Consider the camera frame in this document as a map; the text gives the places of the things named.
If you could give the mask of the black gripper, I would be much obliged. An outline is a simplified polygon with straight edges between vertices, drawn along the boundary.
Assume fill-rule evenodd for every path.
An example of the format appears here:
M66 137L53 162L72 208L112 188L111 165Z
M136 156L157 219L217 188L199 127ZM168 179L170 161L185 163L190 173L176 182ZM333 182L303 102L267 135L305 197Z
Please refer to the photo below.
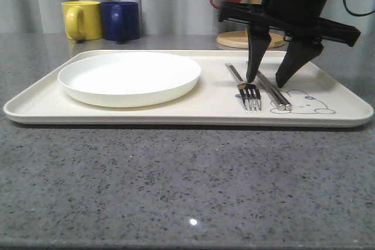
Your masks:
M270 44L270 29L281 30L292 40L276 72L276 82L282 88L307 62L321 54L322 39L353 46L360 31L349 25L321 18L327 0L262 0L260 4L224 1L219 9L219 21L247 25L248 62L246 79L252 83Z

